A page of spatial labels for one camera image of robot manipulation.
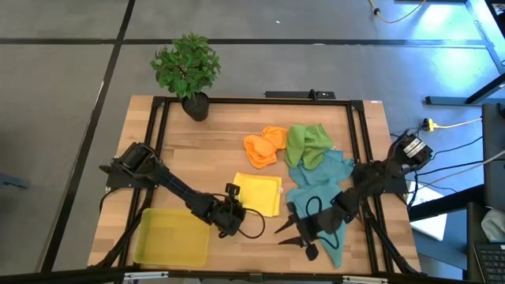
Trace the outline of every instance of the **orange cloth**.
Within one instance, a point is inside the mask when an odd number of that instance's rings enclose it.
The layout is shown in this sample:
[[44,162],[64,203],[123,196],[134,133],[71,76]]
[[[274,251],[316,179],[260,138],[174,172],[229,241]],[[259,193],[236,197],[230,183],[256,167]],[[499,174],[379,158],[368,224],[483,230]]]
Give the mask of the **orange cloth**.
[[286,149],[287,129],[268,126],[261,132],[261,137],[248,135],[244,139],[244,147],[249,161],[257,168],[262,169],[271,163],[277,162],[275,153],[278,149]]

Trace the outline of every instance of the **green cloth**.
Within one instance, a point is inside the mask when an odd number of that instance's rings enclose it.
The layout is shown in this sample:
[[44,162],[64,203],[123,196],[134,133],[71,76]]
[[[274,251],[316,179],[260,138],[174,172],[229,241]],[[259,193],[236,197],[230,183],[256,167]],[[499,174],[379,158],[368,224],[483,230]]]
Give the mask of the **green cloth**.
[[318,125],[293,125],[287,134],[286,163],[297,167],[300,159],[303,167],[313,170],[323,161],[323,152],[333,147],[333,141]]

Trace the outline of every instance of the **black plant pot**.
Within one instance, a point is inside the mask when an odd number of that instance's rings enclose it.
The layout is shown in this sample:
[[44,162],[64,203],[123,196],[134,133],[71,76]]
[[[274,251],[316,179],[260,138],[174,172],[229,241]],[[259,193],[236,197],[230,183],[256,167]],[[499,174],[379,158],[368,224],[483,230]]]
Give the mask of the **black plant pot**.
[[182,99],[182,108],[194,121],[204,121],[208,116],[209,100],[203,92],[193,94],[191,99]]

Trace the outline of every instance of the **blue cloth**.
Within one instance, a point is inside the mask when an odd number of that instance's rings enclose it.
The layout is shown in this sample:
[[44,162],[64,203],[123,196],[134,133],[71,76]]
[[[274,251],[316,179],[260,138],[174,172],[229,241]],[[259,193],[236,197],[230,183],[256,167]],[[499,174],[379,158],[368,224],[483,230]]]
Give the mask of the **blue cloth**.
[[[347,179],[353,171],[353,160],[344,160],[341,151],[326,150],[323,155],[323,162],[314,170],[306,170],[303,167],[302,161],[300,161],[297,168],[290,168],[290,177],[298,184],[298,188],[291,189],[287,193],[286,202],[294,203],[300,218],[307,216],[305,207],[307,201],[313,196],[318,196],[321,199],[322,210],[331,207],[330,201],[342,191],[337,184]],[[318,210],[319,202],[312,200],[308,207],[309,214],[315,214]],[[324,249],[330,255],[333,264],[337,268],[342,264],[346,227],[347,224],[342,222],[342,225],[337,230],[339,248],[334,249],[326,241],[321,240],[321,244],[323,244]],[[327,234],[321,231],[317,236],[326,238],[334,246],[337,245],[334,234]]]

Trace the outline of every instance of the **yellow cloth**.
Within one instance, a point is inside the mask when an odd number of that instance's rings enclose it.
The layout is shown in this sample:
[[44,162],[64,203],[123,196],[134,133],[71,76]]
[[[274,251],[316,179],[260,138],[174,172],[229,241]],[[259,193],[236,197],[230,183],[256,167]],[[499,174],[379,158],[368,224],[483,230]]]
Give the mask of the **yellow cloth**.
[[246,136],[244,147],[251,164],[257,169],[262,169],[277,162],[275,153],[278,149],[286,149],[287,133],[287,129],[282,127],[268,126],[261,132],[261,137]]
[[238,201],[265,217],[279,215],[282,178],[236,173],[234,184],[240,186]]

